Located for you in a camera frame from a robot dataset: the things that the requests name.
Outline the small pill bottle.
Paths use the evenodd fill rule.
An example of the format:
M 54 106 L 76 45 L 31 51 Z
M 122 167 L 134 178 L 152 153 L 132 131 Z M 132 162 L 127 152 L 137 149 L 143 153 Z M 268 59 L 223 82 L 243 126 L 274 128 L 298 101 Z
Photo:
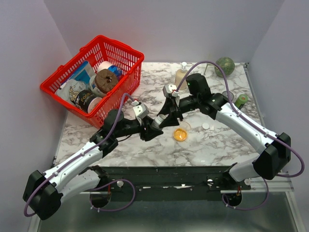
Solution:
M 159 114 L 152 122 L 152 126 L 155 128 L 160 128 L 161 123 L 166 119 L 166 116 L 163 114 Z

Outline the clear dish lid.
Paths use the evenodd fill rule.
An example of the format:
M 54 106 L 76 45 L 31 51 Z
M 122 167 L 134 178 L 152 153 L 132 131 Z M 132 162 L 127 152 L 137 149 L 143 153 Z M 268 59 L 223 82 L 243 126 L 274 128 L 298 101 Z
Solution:
M 180 122 L 180 128 L 182 128 L 183 130 L 189 131 L 191 130 L 191 126 L 188 122 L 186 121 L 181 121 Z

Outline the orange pill dish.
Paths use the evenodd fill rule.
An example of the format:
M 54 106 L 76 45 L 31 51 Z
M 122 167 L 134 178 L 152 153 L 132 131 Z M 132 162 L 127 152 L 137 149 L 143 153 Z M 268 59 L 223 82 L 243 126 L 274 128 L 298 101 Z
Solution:
M 178 142 L 183 142 L 187 139 L 188 134 L 187 131 L 185 129 L 182 128 L 177 128 L 174 132 L 173 132 L 173 138 L 178 141 Z

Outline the white bottle cap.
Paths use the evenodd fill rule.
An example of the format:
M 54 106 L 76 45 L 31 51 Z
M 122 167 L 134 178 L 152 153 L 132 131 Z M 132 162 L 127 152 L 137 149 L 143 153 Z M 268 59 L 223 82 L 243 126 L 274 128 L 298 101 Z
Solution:
M 207 130 L 209 128 L 209 124 L 208 123 L 203 123 L 202 124 L 202 128 Z

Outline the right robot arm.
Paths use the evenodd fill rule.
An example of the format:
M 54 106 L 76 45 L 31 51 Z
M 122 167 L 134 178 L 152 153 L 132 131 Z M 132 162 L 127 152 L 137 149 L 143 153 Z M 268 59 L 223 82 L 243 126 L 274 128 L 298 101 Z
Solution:
M 176 86 L 165 85 L 163 93 L 165 103 L 154 120 L 158 128 L 178 126 L 183 114 L 195 109 L 217 120 L 245 139 L 258 153 L 258 157 L 231 165 L 222 177 L 222 184 L 227 189 L 234 189 L 239 182 L 247 178 L 262 177 L 273 179 L 290 161 L 291 152 L 283 144 L 291 144 L 291 138 L 282 133 L 277 135 L 250 119 L 235 105 L 228 102 L 221 93 L 213 94 L 206 78 L 195 73 L 186 78 L 190 96 L 181 99 L 176 93 Z

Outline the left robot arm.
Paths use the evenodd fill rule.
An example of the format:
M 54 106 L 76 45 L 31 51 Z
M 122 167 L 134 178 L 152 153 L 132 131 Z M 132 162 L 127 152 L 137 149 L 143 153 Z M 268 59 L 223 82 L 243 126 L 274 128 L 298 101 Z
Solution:
M 92 164 L 107 156 L 118 146 L 118 138 L 138 134 L 143 141 L 150 141 L 163 134 L 163 114 L 155 118 L 141 105 L 133 108 L 135 119 L 126 119 L 123 112 L 109 111 L 103 126 L 84 147 L 59 165 L 41 173 L 34 171 L 28 178 L 23 194 L 26 205 L 24 215 L 37 215 L 45 220 L 51 217 L 72 196 L 85 190 L 104 190 L 106 174 Z

